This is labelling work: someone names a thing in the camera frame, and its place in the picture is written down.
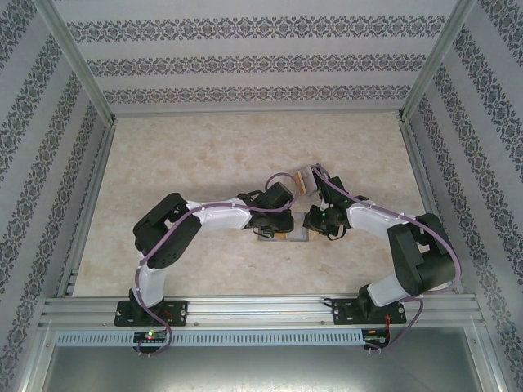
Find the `wire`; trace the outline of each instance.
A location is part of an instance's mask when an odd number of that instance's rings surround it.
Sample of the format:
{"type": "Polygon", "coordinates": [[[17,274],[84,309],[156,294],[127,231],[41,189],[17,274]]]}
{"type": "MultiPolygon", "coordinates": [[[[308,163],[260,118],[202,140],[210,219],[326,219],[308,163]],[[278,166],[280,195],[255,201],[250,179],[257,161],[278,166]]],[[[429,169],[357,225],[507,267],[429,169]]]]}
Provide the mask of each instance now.
{"type": "MultiPolygon", "coordinates": [[[[297,182],[297,179],[294,176],[291,176],[288,173],[276,173],[276,174],[274,174],[266,182],[266,187],[268,186],[269,182],[271,180],[273,180],[274,178],[276,178],[277,176],[287,176],[287,177],[292,178],[294,180],[294,184],[296,185],[296,189],[299,189],[299,184],[297,182]]],[[[181,225],[181,223],[185,219],[187,219],[189,216],[193,215],[194,213],[196,213],[198,211],[201,211],[201,210],[206,209],[206,208],[213,208],[213,207],[232,207],[232,208],[241,208],[241,209],[248,210],[248,211],[267,212],[267,213],[282,212],[282,211],[285,211],[285,210],[289,209],[297,201],[297,198],[298,198],[298,195],[297,195],[297,192],[296,192],[296,194],[293,195],[293,199],[290,202],[288,202],[287,204],[285,204],[283,207],[280,207],[280,208],[258,208],[258,207],[246,206],[246,205],[243,205],[243,204],[221,203],[221,202],[219,202],[219,203],[207,203],[207,204],[204,204],[203,206],[195,207],[195,208],[189,210],[188,212],[183,214],[180,217],[180,219],[178,219],[176,222],[174,222],[172,224],[172,226],[169,228],[169,230],[167,231],[167,233],[162,237],[162,239],[160,239],[158,241],[158,243],[156,245],[154,245],[154,247],[145,255],[145,257],[140,260],[140,262],[138,263],[138,268],[136,269],[136,273],[134,274],[134,283],[135,283],[135,288],[136,288],[136,300],[138,301],[140,306],[144,309],[144,311],[150,317],[152,317],[154,320],[156,320],[158,323],[160,323],[161,325],[163,325],[165,327],[165,330],[166,330],[166,332],[168,334],[168,341],[166,342],[165,345],[163,345],[162,347],[157,349],[155,352],[147,353],[147,354],[143,353],[142,351],[140,351],[141,344],[144,341],[139,341],[138,345],[136,346],[136,351],[137,351],[138,355],[140,355],[140,356],[142,356],[142,355],[143,356],[147,356],[148,358],[153,357],[155,355],[158,355],[158,354],[161,354],[162,352],[164,352],[172,343],[172,329],[171,329],[171,326],[169,325],[169,323],[166,322],[165,320],[163,320],[162,318],[160,318],[159,316],[157,316],[156,314],[154,314],[149,309],[149,307],[147,307],[147,305],[145,304],[145,302],[143,300],[143,297],[142,297],[141,292],[140,292],[140,272],[141,272],[141,269],[143,268],[143,266],[147,263],[147,261],[149,261],[150,258],[152,256],[154,256],[154,254],[165,244],[165,242],[169,239],[169,237],[171,237],[172,233],[174,233],[174,231],[181,225]]]]}
{"type": "Polygon", "coordinates": [[[393,218],[396,218],[396,219],[401,219],[403,221],[406,221],[406,222],[409,222],[409,223],[412,223],[413,225],[416,225],[417,227],[419,227],[420,229],[423,229],[425,232],[429,233],[432,237],[434,237],[434,239],[441,244],[441,246],[443,246],[446,251],[449,253],[450,255],[450,258],[452,259],[452,262],[454,263],[454,268],[455,268],[455,275],[454,275],[454,280],[452,281],[452,283],[448,286],[448,287],[445,287],[445,288],[442,288],[440,290],[433,290],[433,291],[428,291],[427,294],[441,294],[443,292],[449,292],[451,290],[453,290],[454,288],[456,288],[456,286],[458,286],[459,284],[459,279],[461,278],[461,265],[459,264],[459,259],[458,259],[458,255],[456,255],[456,253],[454,252],[454,249],[436,232],[434,231],[433,229],[430,229],[429,227],[425,226],[423,223],[421,222],[418,222],[417,220],[415,219],[412,219],[408,216],[405,216],[403,214],[398,214],[397,212],[393,212],[391,210],[388,210],[386,208],[383,208],[383,207],[379,207],[377,206],[376,204],[371,204],[371,203],[367,203],[365,202],[364,200],[359,200],[358,198],[356,198],[355,196],[352,196],[351,194],[347,193],[345,190],[337,187],[335,184],[333,184],[332,182],[330,182],[327,178],[325,178],[322,174],[321,174],[321,170],[323,170],[325,172],[325,170],[322,168],[322,166],[318,163],[316,165],[314,165],[312,167],[312,170],[314,171],[314,173],[325,183],[327,184],[328,186],[330,186],[332,189],[336,190],[338,193],[348,197],[350,200],[352,200],[353,202],[355,203],[358,203],[358,204],[361,204],[362,206],[364,207],[367,207],[367,208],[372,208],[376,211],[380,211],[380,212],[383,212],[385,214],[387,214],[388,216],[391,216],[393,218]]]}
{"type": "Polygon", "coordinates": [[[395,340],[393,340],[391,343],[389,343],[385,347],[378,347],[377,345],[373,345],[372,343],[368,343],[368,342],[365,342],[365,345],[368,345],[368,346],[372,347],[373,349],[378,350],[379,353],[382,353],[382,351],[390,350],[391,347],[396,345],[398,343],[398,341],[400,341],[401,339],[403,339],[405,337],[407,332],[410,331],[410,328],[412,328],[412,326],[418,321],[419,316],[421,315],[421,313],[423,311],[423,300],[421,298],[410,297],[410,298],[403,300],[403,302],[419,302],[418,311],[416,312],[414,317],[412,317],[412,319],[410,320],[409,325],[407,325],[407,327],[405,327],[405,329],[403,331],[401,331],[400,335],[398,335],[398,337],[395,340]]]}

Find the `wall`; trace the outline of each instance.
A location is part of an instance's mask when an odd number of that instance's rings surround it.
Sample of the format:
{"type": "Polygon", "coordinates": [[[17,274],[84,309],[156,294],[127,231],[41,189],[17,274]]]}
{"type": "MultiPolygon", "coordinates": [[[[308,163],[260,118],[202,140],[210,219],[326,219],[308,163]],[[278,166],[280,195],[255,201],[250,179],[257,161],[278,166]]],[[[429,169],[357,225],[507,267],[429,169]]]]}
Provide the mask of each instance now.
{"type": "Polygon", "coordinates": [[[474,6],[410,119],[511,390],[523,389],[522,3],[474,6]]]}
{"type": "Polygon", "coordinates": [[[400,109],[456,0],[57,1],[117,114],[400,109]]]}
{"type": "Polygon", "coordinates": [[[0,390],[54,296],[105,133],[28,0],[0,4],[0,390]]]}

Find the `beige marble surface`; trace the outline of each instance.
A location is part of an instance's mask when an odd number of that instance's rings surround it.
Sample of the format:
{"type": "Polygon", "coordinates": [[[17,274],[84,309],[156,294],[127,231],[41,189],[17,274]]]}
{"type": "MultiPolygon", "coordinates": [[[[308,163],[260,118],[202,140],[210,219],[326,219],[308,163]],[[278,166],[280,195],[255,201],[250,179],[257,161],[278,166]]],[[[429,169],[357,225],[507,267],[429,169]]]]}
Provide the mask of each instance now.
{"type": "MultiPolygon", "coordinates": [[[[119,120],[74,295],[127,295],[138,262],[132,227],[166,194],[225,200],[261,189],[275,172],[317,162],[354,194],[423,213],[393,113],[119,120]]],[[[388,243],[357,230],[336,242],[310,233],[307,243],[227,230],[197,236],[170,267],[166,294],[357,292],[391,271],[388,243]]]]}

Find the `black bracket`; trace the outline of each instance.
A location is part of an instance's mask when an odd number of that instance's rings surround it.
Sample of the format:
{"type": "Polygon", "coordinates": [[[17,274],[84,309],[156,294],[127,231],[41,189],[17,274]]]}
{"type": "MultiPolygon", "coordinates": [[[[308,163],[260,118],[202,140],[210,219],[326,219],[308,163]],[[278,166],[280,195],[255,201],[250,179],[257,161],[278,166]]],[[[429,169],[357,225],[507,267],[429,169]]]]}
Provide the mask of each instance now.
{"type": "MultiPolygon", "coordinates": [[[[141,306],[136,303],[132,292],[130,300],[120,301],[116,307],[114,325],[116,327],[160,327],[158,321],[150,317],[141,306]]],[[[152,306],[150,310],[166,321],[171,327],[184,327],[187,320],[187,301],[166,301],[152,306]]]]}
{"type": "Polygon", "coordinates": [[[365,317],[356,298],[325,298],[324,305],[332,309],[335,325],[405,324],[405,308],[397,301],[374,311],[365,317]]]}

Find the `perforated metal strip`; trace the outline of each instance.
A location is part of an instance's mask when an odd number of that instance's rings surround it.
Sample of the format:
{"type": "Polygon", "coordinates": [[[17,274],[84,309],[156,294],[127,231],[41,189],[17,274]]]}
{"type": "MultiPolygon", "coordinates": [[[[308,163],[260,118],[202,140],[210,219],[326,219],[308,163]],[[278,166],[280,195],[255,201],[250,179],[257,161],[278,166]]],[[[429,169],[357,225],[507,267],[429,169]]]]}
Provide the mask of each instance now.
{"type": "MultiPolygon", "coordinates": [[[[60,332],[60,347],[117,347],[132,345],[132,331],[60,332]]],[[[360,329],[312,329],[303,331],[175,331],[174,346],[270,346],[270,345],[361,345],[360,329]]],[[[157,346],[161,343],[144,343],[157,346]]]]}

